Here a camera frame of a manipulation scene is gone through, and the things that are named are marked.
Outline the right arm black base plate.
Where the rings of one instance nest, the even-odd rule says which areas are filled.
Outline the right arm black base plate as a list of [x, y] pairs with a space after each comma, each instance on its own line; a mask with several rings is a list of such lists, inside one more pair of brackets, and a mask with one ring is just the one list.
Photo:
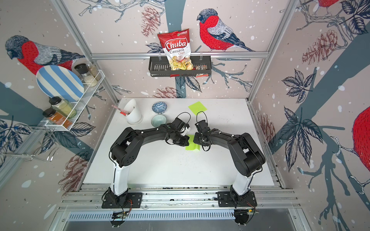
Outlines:
[[221, 208], [257, 207], [255, 193], [253, 191], [249, 191], [243, 195], [238, 195], [234, 191], [221, 191], [217, 193], [217, 200]]

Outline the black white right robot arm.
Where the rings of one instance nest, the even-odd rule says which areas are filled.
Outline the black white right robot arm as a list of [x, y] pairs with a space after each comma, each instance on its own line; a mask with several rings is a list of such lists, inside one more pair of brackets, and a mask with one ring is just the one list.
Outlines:
[[207, 147], [209, 151], [213, 145], [230, 151], [235, 168], [239, 172], [230, 188], [230, 197], [235, 204], [245, 201], [251, 193], [251, 182], [254, 176], [263, 171], [266, 158], [252, 136], [228, 134], [218, 129], [210, 129], [208, 122], [202, 120], [195, 124], [197, 132], [194, 143]]

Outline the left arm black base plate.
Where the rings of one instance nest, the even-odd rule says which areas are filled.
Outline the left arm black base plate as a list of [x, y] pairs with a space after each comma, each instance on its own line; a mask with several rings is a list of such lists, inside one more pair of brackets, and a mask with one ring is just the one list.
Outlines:
[[142, 202], [142, 193], [125, 192], [120, 196], [114, 195], [109, 191], [105, 194], [101, 208], [103, 209], [130, 209], [140, 208]]

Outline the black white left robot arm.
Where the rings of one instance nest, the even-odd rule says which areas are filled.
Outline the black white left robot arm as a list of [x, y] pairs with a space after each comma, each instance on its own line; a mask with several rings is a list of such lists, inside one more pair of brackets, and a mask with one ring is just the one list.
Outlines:
[[112, 144], [109, 151], [109, 159], [114, 163], [114, 177], [110, 191], [116, 197], [120, 197], [128, 191], [129, 166], [137, 159], [143, 145], [155, 141], [165, 141], [167, 144], [186, 147], [189, 146], [189, 137], [186, 135], [189, 130], [189, 124], [178, 117], [171, 123], [162, 124], [152, 129], [126, 128]]

